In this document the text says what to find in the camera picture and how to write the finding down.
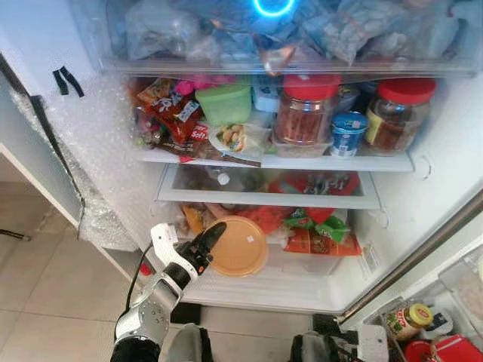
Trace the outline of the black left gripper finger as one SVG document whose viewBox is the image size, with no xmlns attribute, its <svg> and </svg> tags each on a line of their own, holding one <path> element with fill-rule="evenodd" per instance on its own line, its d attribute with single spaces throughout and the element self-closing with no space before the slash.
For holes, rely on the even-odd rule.
<svg viewBox="0 0 483 362">
<path fill-rule="evenodd" d="M 211 254 L 211 249 L 220 240 L 221 235 L 225 232 L 227 224 L 225 222 L 217 222 L 213 224 L 207 230 L 204 230 L 202 234 L 197 235 L 195 238 L 195 251 L 199 255 Z"/>
</svg>

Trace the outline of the orange lidded round container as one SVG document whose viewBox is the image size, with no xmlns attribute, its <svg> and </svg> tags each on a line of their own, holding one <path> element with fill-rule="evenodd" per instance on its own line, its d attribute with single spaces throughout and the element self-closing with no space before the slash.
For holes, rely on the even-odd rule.
<svg viewBox="0 0 483 362">
<path fill-rule="evenodd" d="M 269 255 L 265 232 L 255 221 L 239 215 L 222 217 L 214 224 L 220 222 L 226 229 L 211 251 L 211 268 L 228 277 L 255 275 Z"/>
</svg>

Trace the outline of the clear fridge drawer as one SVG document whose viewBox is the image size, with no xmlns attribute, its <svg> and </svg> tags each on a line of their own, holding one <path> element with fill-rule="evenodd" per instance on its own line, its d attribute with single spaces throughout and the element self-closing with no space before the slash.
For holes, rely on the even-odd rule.
<svg viewBox="0 0 483 362">
<path fill-rule="evenodd" d="M 283 171 L 167 165 L 156 200 L 242 206 L 377 210 L 375 183 L 362 171 Z"/>
</svg>

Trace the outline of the glass fridge shelf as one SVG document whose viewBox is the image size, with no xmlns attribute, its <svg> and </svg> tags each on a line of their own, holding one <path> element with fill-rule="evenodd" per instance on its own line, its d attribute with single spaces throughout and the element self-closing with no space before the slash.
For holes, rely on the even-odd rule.
<svg viewBox="0 0 483 362">
<path fill-rule="evenodd" d="M 143 161 L 166 164 L 191 164 L 221 167 L 251 167 L 247 164 L 224 160 L 187 159 L 162 151 L 162 149 L 142 149 L 138 152 Z M 414 171 L 410 155 L 377 156 L 356 155 L 352 158 L 338 156 L 319 156 L 318 158 L 280 158 L 266 155 L 261 161 L 262 168 L 286 170 L 321 170 L 321 171 L 366 171 L 408 173 Z"/>
</svg>

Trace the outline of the red plastic bag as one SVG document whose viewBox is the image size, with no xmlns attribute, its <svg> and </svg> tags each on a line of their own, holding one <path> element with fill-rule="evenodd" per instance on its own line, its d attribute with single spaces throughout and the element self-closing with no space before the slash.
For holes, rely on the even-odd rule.
<svg viewBox="0 0 483 362">
<path fill-rule="evenodd" d="M 257 224 L 266 234 L 272 234 L 284 225 L 284 219 L 292 213 L 292 208 L 270 206 L 270 204 L 249 204 L 239 208 L 237 215 Z"/>
</svg>

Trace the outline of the grey robot left leg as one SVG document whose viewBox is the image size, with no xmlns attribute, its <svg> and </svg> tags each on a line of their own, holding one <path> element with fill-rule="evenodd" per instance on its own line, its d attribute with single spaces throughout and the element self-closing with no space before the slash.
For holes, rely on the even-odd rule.
<svg viewBox="0 0 483 362">
<path fill-rule="evenodd" d="M 208 329 L 187 324 L 174 335 L 163 362 L 214 362 Z"/>
</svg>

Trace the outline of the grey robot leg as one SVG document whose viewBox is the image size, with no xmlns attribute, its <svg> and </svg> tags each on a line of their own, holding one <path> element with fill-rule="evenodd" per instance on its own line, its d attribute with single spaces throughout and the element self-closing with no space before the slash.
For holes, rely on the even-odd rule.
<svg viewBox="0 0 483 362">
<path fill-rule="evenodd" d="M 339 362 L 338 352 L 327 336 L 304 333 L 293 338 L 289 362 Z"/>
<path fill-rule="evenodd" d="M 214 362 L 208 329 L 187 324 L 174 335 L 163 362 Z"/>
</svg>

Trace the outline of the white snack bag food print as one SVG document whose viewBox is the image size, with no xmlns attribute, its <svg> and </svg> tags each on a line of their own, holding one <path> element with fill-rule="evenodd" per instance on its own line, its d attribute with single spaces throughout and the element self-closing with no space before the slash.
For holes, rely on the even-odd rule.
<svg viewBox="0 0 483 362">
<path fill-rule="evenodd" d="M 232 158 L 260 160 L 270 145 L 270 130 L 251 124 L 227 124 L 214 128 L 208 142 Z"/>
</svg>

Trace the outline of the orange snack packet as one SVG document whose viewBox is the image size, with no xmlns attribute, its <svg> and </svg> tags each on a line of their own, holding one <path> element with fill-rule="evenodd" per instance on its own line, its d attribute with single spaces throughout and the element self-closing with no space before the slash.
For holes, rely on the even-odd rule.
<svg viewBox="0 0 483 362">
<path fill-rule="evenodd" d="M 283 251 L 326 256 L 360 256 L 359 246 L 351 229 L 294 229 Z"/>
</svg>

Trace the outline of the clear crisper bin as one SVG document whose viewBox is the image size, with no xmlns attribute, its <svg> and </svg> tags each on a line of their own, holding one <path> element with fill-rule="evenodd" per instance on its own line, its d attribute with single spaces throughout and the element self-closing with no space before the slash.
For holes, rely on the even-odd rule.
<svg viewBox="0 0 483 362">
<path fill-rule="evenodd" d="M 174 218 L 179 237 L 190 239 L 196 237 L 204 228 L 213 225 L 215 220 L 229 215 L 237 215 L 235 213 L 239 208 L 245 206 L 247 204 L 177 202 L 170 216 Z M 358 241 L 351 222 L 351 210 L 348 208 L 348 211 L 349 227 L 351 227 Z M 265 234 L 269 255 L 259 272 L 272 269 L 284 273 L 284 275 L 324 276 L 330 275 L 342 259 L 349 258 L 348 256 L 326 256 L 283 251 L 285 242 L 292 235 L 292 231 L 293 229 L 284 224 L 272 234 Z"/>
</svg>

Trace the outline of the green snack packet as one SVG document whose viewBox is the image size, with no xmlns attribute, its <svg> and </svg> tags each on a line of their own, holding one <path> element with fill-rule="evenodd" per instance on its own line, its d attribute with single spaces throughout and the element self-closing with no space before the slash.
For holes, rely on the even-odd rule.
<svg viewBox="0 0 483 362">
<path fill-rule="evenodd" d="M 307 230 L 320 237 L 342 242 L 351 231 L 347 208 L 296 207 L 283 223 L 293 230 Z"/>
</svg>

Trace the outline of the red snack packet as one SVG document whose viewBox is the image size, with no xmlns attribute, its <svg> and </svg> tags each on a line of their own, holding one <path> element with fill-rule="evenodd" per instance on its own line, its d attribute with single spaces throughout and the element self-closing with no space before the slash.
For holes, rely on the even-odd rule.
<svg viewBox="0 0 483 362">
<path fill-rule="evenodd" d="M 139 90 L 136 100 L 162 122 L 176 143 L 186 144 L 203 113 L 193 96 L 178 93 L 177 86 L 177 80 L 159 77 Z"/>
</svg>

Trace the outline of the green plastic container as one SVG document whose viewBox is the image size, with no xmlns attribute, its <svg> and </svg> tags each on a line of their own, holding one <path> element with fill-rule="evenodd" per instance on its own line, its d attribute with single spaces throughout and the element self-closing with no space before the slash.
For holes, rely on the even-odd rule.
<svg viewBox="0 0 483 362">
<path fill-rule="evenodd" d="M 251 116 L 251 86 L 248 83 L 205 87 L 195 91 L 195 98 L 200 103 L 206 122 L 215 127 L 244 124 Z"/>
</svg>

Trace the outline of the bubble wrap sheet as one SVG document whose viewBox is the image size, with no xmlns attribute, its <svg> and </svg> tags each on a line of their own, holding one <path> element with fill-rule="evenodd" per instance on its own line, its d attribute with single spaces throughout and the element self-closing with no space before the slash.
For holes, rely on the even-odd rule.
<svg viewBox="0 0 483 362">
<path fill-rule="evenodd" d="M 52 134 L 42 132 L 42 140 L 58 145 L 55 164 L 66 167 L 68 190 L 82 200 L 82 237 L 134 251 L 149 244 L 149 228 L 158 222 L 152 208 L 160 167 L 140 158 L 128 86 L 127 76 L 101 75 L 82 82 L 85 96 L 44 94 L 38 107 L 26 94 L 8 94 L 33 130 L 42 132 L 45 116 Z"/>
</svg>

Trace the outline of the grey robot right leg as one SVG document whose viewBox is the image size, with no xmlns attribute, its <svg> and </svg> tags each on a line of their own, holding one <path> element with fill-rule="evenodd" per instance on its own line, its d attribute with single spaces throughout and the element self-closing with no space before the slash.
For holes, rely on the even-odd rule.
<svg viewBox="0 0 483 362">
<path fill-rule="evenodd" d="M 304 333 L 293 338 L 289 362 L 339 362 L 338 352 L 327 336 Z"/>
</svg>

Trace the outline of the large red lidded snack jar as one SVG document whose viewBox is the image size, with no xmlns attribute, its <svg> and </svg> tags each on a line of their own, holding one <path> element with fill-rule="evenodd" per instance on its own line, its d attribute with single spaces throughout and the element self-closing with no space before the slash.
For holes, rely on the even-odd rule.
<svg viewBox="0 0 483 362">
<path fill-rule="evenodd" d="M 340 75 L 286 75 L 275 120 L 275 141 L 315 147 L 331 142 L 331 118 L 336 113 Z"/>
</svg>

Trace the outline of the pink wrapped item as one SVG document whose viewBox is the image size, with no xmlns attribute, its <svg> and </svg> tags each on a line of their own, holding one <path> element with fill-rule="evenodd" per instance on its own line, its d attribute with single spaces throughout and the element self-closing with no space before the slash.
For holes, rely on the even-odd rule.
<svg viewBox="0 0 483 362">
<path fill-rule="evenodd" d="M 182 96 L 187 96 L 187 94 L 208 89 L 208 87 L 232 84 L 236 78 L 235 75 L 187 75 L 177 81 L 174 90 Z"/>
</svg>

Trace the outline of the blue white yoghurt cup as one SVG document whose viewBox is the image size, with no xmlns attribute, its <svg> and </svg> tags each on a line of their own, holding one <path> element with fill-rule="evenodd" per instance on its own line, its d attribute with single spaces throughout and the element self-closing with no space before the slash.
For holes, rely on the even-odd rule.
<svg viewBox="0 0 483 362">
<path fill-rule="evenodd" d="M 353 158 L 368 127 L 368 118 L 358 112 L 335 115 L 331 120 L 331 154 L 335 158 Z"/>
</svg>

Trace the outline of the clear freezer drawer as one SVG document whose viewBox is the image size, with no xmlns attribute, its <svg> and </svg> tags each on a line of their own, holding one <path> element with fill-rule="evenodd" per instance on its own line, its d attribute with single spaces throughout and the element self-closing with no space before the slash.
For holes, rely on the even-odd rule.
<svg viewBox="0 0 483 362">
<path fill-rule="evenodd" d="M 310 75 L 359 79 L 471 75 L 480 60 L 483 0 L 400 0 L 411 14 L 369 42 L 352 65 L 321 45 L 342 0 L 167 0 L 200 18 L 184 57 L 128 58 L 125 12 L 139 0 L 68 0 L 94 62 L 132 75 Z"/>
</svg>

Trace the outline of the white refrigerator door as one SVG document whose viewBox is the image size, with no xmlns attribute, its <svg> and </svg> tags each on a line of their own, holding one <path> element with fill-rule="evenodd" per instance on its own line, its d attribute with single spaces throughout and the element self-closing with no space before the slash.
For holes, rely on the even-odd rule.
<svg viewBox="0 0 483 362">
<path fill-rule="evenodd" d="M 340 348 L 345 362 L 358 359 L 359 325 L 383 327 L 389 340 L 389 362 L 406 362 L 404 348 L 414 340 L 432 342 L 460 334 L 483 353 L 482 195 L 476 193 L 448 221 L 418 241 L 386 276 L 380 277 L 358 307 L 345 313 L 340 328 L 347 335 Z M 384 316 L 414 303 L 428 305 L 432 324 L 413 339 L 396 341 Z"/>
</svg>

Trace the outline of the black tape strip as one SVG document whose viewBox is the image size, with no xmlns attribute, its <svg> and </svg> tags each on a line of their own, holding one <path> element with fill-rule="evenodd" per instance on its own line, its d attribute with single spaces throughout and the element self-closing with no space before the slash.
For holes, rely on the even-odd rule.
<svg viewBox="0 0 483 362">
<path fill-rule="evenodd" d="M 55 79 L 55 82 L 57 84 L 57 89 L 60 94 L 69 94 L 69 87 L 68 83 L 66 83 L 66 80 L 63 79 L 63 75 L 60 72 L 60 70 L 53 70 L 52 75 Z"/>
<path fill-rule="evenodd" d="M 73 90 L 75 90 L 77 93 L 77 97 L 85 97 L 82 83 L 80 83 L 65 66 L 62 66 L 62 68 L 59 69 L 59 72 L 61 73 L 63 79 L 66 80 L 66 83 L 69 83 L 69 85 L 73 87 Z"/>
</svg>

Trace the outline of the frozen food bag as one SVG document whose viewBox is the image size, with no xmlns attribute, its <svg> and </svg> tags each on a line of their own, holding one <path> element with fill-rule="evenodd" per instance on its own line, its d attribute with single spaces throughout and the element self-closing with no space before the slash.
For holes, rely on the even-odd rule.
<svg viewBox="0 0 483 362">
<path fill-rule="evenodd" d="M 139 0 L 125 12 L 128 58 L 135 61 L 158 52 L 184 57 L 202 35 L 200 22 L 197 15 L 167 0 Z"/>
<path fill-rule="evenodd" d="M 328 54 L 352 65 L 370 39 L 410 14 L 400 0 L 342 0 L 321 28 L 321 45 Z"/>
</svg>

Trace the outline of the red carton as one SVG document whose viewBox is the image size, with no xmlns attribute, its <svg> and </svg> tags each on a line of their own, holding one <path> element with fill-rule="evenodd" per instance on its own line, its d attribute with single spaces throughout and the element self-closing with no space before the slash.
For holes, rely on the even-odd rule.
<svg viewBox="0 0 483 362">
<path fill-rule="evenodd" d="M 434 362 L 483 362 L 483 353 L 460 334 L 441 336 L 431 342 Z"/>
</svg>

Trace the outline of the yellow lidded glass jar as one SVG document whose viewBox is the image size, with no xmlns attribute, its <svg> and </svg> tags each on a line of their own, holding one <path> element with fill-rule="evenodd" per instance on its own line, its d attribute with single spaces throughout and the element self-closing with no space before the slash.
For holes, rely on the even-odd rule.
<svg viewBox="0 0 483 362">
<path fill-rule="evenodd" d="M 414 303 L 391 311 L 384 316 L 384 321 L 391 336 L 396 341 L 404 342 L 413 339 L 426 327 L 430 327 L 433 318 L 434 314 L 428 305 Z"/>
</svg>

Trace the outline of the red lidded jar yellow label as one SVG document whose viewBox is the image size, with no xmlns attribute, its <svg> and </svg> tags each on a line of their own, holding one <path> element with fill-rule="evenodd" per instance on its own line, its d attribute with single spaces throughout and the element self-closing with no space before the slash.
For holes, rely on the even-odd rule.
<svg viewBox="0 0 483 362">
<path fill-rule="evenodd" d="M 377 155 L 406 152 L 430 116 L 437 82 L 428 77 L 386 79 L 367 107 L 367 145 Z"/>
</svg>

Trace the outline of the white refrigerator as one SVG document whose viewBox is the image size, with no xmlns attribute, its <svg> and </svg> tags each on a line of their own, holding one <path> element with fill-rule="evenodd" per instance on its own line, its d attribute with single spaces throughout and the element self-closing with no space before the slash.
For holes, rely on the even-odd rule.
<svg viewBox="0 0 483 362">
<path fill-rule="evenodd" d="M 418 241 L 428 238 L 476 193 L 483 191 L 481 51 L 480 42 L 478 69 L 471 75 L 418 76 L 434 79 L 437 90 L 431 99 L 430 116 L 421 125 L 410 147 L 403 152 L 410 155 L 414 171 L 368 172 L 382 207 L 377 210 L 349 208 L 353 230 L 362 248 L 361 256 L 342 259 L 330 275 L 324 276 L 284 275 L 270 269 L 255 275 L 228 277 L 210 267 L 186 287 L 180 301 L 238 309 L 307 311 L 331 314 L 341 320 L 348 310 L 358 307 L 362 297 L 371 292 L 393 266 L 399 265 Z M 0 0 L 0 76 L 15 90 L 30 97 L 33 107 L 38 107 L 38 99 L 44 94 L 77 96 L 69 83 L 69 94 L 59 93 L 52 72 L 62 66 L 80 83 L 101 75 L 123 75 L 130 79 L 128 90 L 135 113 L 134 142 L 141 149 L 162 149 L 182 159 L 224 160 L 251 165 L 241 167 L 245 169 L 268 169 L 261 167 L 266 155 L 277 158 L 333 156 L 332 137 L 329 144 L 315 147 L 287 145 L 273 138 L 282 79 L 286 75 L 235 75 L 234 83 L 244 82 L 251 86 L 251 116 L 244 124 L 270 130 L 270 145 L 260 160 L 235 158 L 217 151 L 208 142 L 208 134 L 216 127 L 206 122 L 203 111 L 189 142 L 178 144 L 162 122 L 136 100 L 136 93 L 159 77 L 179 81 L 187 75 L 132 75 L 101 69 L 88 52 L 68 0 Z M 342 83 L 334 116 L 347 112 L 366 116 L 377 84 L 386 79 L 404 78 L 340 76 Z M 42 140 L 41 133 L 52 134 L 45 116 L 39 117 L 42 132 L 33 130 L 27 117 L 24 118 L 21 125 L 0 123 L 0 144 L 5 154 L 11 156 L 69 221 L 80 227 L 82 200 L 68 190 L 66 167 L 55 164 L 58 145 Z M 167 165 L 191 164 L 144 162 L 160 167 L 152 208 L 158 215 L 158 222 L 152 227 L 162 222 L 174 224 L 170 213 L 176 202 L 156 200 L 156 193 Z M 163 268 L 160 268 L 151 246 L 149 238 L 146 247 L 134 251 L 97 247 L 116 265 L 130 259 L 135 265 L 148 262 L 159 272 Z"/>
</svg>

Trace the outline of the red round lid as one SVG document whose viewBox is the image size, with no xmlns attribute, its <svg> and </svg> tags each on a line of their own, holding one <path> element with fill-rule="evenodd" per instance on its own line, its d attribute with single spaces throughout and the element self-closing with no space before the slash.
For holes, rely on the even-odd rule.
<svg viewBox="0 0 483 362">
<path fill-rule="evenodd" d="M 414 340 L 404 348 L 406 362 L 437 362 L 431 342 Z"/>
</svg>

